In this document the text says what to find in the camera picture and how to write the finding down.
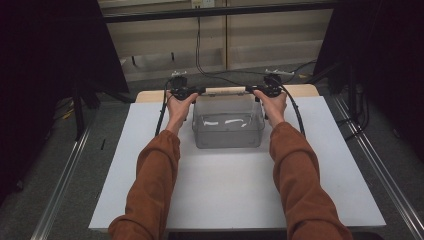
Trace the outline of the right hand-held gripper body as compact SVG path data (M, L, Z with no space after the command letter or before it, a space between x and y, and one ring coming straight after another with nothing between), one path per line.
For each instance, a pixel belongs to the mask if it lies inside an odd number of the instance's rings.
M254 89L261 91L270 98L277 97L281 94L283 85L282 78L293 77L294 75L294 72L266 69L265 76L263 77L263 85L257 85Z

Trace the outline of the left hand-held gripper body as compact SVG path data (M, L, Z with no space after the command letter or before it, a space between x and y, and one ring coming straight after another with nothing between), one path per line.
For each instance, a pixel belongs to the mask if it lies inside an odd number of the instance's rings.
M171 94L178 100L185 100L193 93L197 93L196 87L187 86L188 79L185 77L185 72L174 71L171 74Z

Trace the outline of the clear plastic storage box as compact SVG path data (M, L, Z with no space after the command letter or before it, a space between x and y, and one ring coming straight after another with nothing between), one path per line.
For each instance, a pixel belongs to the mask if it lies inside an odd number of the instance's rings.
M265 128L261 104L250 94L200 96L192 130L200 149L256 148Z

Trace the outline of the person's right hand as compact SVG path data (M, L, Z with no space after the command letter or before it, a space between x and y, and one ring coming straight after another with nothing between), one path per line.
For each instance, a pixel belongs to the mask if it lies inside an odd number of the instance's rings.
M285 93L281 93L277 97L268 97L263 92L255 90L254 95L262 102L268 122L272 128L285 121L284 112L287 106L287 95Z

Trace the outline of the person's left hand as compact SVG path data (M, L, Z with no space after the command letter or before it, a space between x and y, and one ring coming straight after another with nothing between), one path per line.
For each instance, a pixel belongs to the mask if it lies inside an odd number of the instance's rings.
M198 97L197 93L191 94L185 100L178 100L170 92L166 93L169 120L166 130L177 135L189 113L189 108Z

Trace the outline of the black horizontal bar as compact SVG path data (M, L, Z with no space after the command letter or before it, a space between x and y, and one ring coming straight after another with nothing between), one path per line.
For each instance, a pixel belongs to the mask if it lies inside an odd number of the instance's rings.
M325 0L325 1L317 1L317 2L296 2L296 3L271 4L271 5L231 6L231 7L169 10L169 11L158 11L158 12L105 14L103 16L103 21L105 23L122 23L122 22L139 22L139 21L152 21L152 20L182 19L182 18L244 15L244 14L262 14L262 13L274 13L274 12L323 10L323 9L333 9L339 4L340 4L339 0Z

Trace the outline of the white table board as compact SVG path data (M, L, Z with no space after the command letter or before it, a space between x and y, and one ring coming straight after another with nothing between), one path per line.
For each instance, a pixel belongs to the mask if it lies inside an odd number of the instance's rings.
M285 116L303 125L319 160L320 183L349 227L382 226L385 220L323 97L299 97ZM139 152L153 138L160 103L131 105L90 229L106 231L122 215L136 175ZM282 229L286 225L275 187L268 139L257 148L199 149L189 123L180 130L181 159L167 228L173 232Z

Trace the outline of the black stand leg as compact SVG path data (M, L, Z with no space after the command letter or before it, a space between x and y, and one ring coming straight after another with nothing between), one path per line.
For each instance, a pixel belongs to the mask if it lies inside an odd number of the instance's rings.
M95 84L89 80L76 80L72 88L72 100L77 128L76 141L79 141L85 131L82 103L85 103L89 109L97 109L100 106Z

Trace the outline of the black curtain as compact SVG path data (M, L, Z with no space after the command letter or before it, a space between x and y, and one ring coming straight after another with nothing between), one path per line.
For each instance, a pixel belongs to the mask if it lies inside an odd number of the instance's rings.
M53 124L56 103L126 93L98 0L0 0L0 205Z
M314 72L354 71L424 162L424 0L336 0Z

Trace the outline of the white wall socket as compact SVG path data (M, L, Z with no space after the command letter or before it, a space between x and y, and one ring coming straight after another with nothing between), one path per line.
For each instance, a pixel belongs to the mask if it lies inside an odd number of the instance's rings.
M213 8L215 6L215 0L191 0L193 9L199 8Z

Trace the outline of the metal floor rail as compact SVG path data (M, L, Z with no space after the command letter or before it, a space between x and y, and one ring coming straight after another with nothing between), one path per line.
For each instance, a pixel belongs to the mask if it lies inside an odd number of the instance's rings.
M415 240L424 240L424 223L419 217L417 211L410 204L409 200L403 194L392 175L387 170L382 159L374 149L370 140L367 138L363 129L354 122L353 118L349 115L349 109L345 101L335 96L333 98L338 110L347 122L355 141L359 144L363 153L367 157L370 165L372 166L375 174L379 178L391 201L396 207L397 212L400 214L404 223L408 227L410 233Z
M79 139L74 143L73 149L67 159L66 165L54 188L54 191L45 207L41 218L30 238L30 240L48 240L48 236L53 227L57 214L64 200L67 188L75 172L78 161L85 148L87 139L90 135L92 124L84 128Z

